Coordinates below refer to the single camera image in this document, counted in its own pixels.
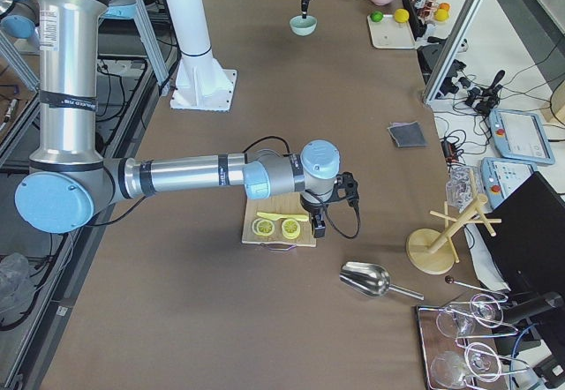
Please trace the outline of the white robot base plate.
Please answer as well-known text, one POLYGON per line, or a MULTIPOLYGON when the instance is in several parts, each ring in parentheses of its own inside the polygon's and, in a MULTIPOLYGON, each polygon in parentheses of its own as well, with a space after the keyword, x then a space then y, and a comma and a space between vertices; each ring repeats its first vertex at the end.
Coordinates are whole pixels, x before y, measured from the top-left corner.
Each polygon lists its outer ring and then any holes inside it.
POLYGON ((202 66, 183 56, 170 107, 227 112, 231 108, 236 82, 237 71, 223 69, 215 58, 202 66))

